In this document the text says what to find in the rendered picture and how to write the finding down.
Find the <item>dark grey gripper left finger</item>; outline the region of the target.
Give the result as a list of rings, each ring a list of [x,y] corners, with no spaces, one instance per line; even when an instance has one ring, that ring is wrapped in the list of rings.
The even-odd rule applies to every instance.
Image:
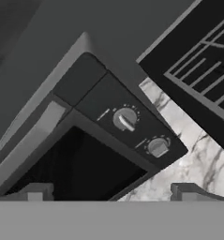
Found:
[[[31,183],[20,191],[1,196],[0,201],[52,201],[53,200],[53,184],[52,183]]]

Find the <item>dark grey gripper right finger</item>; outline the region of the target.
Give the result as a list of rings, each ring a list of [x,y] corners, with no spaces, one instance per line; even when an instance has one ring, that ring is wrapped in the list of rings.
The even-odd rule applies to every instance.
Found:
[[[179,202],[223,201],[224,197],[209,193],[194,183],[172,183],[171,200]]]

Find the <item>silver toaster oven knob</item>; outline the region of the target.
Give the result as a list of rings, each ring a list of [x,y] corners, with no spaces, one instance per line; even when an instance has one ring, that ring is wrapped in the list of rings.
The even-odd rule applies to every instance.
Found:
[[[120,130],[134,131],[138,116],[134,110],[130,108],[122,108],[115,112],[112,121]]]
[[[164,138],[156,138],[148,143],[148,152],[155,158],[160,158],[169,151],[170,143]]]

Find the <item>grey toaster oven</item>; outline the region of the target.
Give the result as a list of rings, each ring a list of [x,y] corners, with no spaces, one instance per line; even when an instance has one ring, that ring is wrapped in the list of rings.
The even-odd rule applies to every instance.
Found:
[[[56,201],[116,201],[187,153],[159,120],[91,51],[82,34],[59,64],[53,88],[0,150],[0,197],[52,183]],[[113,115],[135,111],[134,131]],[[147,145],[164,138],[163,156]]]

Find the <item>black hob with grate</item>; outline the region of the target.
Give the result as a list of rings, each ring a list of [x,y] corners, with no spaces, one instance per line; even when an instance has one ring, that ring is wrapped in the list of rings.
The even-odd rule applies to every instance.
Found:
[[[224,149],[224,0],[195,0],[137,62]]]

